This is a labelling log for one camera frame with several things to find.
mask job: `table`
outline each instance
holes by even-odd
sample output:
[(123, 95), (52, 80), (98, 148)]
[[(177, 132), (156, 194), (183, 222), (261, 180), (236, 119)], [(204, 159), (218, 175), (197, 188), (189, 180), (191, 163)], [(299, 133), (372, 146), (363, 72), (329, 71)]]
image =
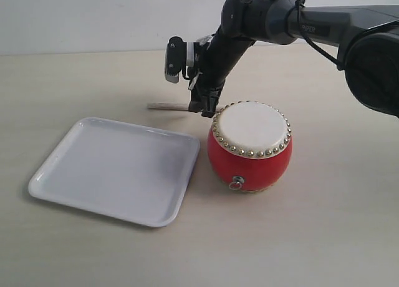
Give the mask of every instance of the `table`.
[[(334, 53), (333, 48), (326, 48)], [(206, 156), (200, 114), (163, 51), (0, 57), (0, 286), (396, 286), (399, 124), (368, 110), (306, 44), (253, 47), (221, 103), (258, 100), (290, 119), (286, 174), (255, 195), (228, 190)], [(177, 219), (151, 230), (33, 200), (27, 183), (79, 119), (197, 136), (201, 152)]]

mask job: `wall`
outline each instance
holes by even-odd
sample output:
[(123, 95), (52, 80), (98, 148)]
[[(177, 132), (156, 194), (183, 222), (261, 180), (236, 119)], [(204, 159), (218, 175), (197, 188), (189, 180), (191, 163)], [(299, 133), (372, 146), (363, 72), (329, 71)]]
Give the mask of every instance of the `wall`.
[[(0, 0), (0, 54), (162, 49), (213, 33), (225, 0)], [(307, 6), (399, 0), (307, 0)]]

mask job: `red drum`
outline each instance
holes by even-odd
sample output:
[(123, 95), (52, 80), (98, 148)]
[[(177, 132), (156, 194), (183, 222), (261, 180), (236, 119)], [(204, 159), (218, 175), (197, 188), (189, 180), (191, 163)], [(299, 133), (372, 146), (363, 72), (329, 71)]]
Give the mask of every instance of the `red drum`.
[(232, 190), (259, 192), (275, 184), (286, 171), (291, 153), (291, 125), (271, 106), (233, 103), (213, 119), (209, 161)]

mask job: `white drumhead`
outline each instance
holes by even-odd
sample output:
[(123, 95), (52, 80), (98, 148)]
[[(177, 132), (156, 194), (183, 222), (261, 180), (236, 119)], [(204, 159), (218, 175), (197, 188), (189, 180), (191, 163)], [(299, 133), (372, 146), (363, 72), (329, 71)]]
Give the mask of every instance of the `white drumhead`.
[(276, 109), (257, 102), (240, 102), (224, 109), (216, 118), (214, 133), (224, 147), (246, 156), (264, 157), (285, 149), (291, 130)]

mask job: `white tray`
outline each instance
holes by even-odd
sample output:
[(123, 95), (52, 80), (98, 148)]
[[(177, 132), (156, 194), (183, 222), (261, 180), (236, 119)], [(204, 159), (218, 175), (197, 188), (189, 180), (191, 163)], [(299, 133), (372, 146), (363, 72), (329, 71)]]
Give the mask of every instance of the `white tray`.
[(177, 216), (200, 142), (95, 117), (77, 122), (29, 182), (41, 200), (161, 227)]

